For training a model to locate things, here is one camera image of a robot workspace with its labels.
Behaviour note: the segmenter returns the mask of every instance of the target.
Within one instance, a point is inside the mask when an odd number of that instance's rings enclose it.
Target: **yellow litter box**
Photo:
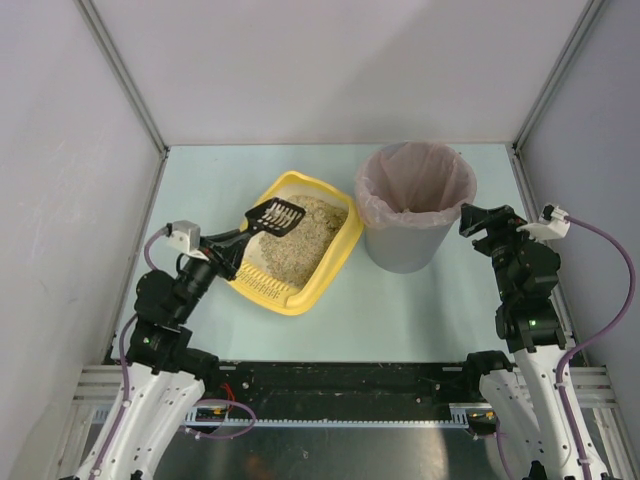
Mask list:
[[[299,289],[269,275],[258,244],[260,236],[264,235],[261,233],[249,242],[236,280],[230,282],[234,289],[249,300],[283,315],[300,315],[316,303],[349,257],[363,229],[356,204],[349,195],[325,182],[295,171],[286,172],[278,178],[258,199],[256,205],[272,197],[287,200],[294,195],[315,197],[347,211],[344,224],[309,281]]]

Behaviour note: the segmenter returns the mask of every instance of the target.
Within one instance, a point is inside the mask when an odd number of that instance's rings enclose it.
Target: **gray trash can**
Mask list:
[[[476,189],[473,170],[447,145],[406,142],[374,153],[355,186],[369,256],[395,273],[425,267]]]

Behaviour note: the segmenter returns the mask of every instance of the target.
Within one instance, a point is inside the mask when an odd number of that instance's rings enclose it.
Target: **light blue floor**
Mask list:
[[[503,145],[452,145],[478,179],[476,205],[522,201]],[[167,222],[191,220],[203,234],[236,228],[243,213],[286,170],[298,170],[353,195],[357,167],[379,146],[174,147],[167,160],[147,236]],[[190,346],[229,360],[462,361],[467,353],[501,349],[494,315],[499,305],[491,261],[475,252],[457,224],[423,270],[388,273],[367,256],[363,239],[318,303],[285,317],[265,310],[216,280],[187,324]],[[174,274],[176,251],[159,240],[156,264]],[[142,258],[126,301],[147,270]]]

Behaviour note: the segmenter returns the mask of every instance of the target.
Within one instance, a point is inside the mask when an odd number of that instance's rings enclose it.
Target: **white wall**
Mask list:
[[[586,0],[96,0],[165,141],[510,141]]]
[[[540,202],[614,235],[640,266],[640,3],[611,2],[532,138],[526,168]],[[620,255],[573,227],[555,244],[581,338],[617,313],[628,287]],[[636,451],[640,451],[640,302],[626,321],[589,351],[606,363]]]
[[[157,151],[70,0],[0,6],[0,479],[40,479],[100,360]]]

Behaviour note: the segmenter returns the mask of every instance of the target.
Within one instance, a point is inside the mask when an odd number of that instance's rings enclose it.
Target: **plastic bag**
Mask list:
[[[358,213],[369,228],[450,225],[476,196],[476,176],[452,148],[398,143],[374,153],[356,174]]]

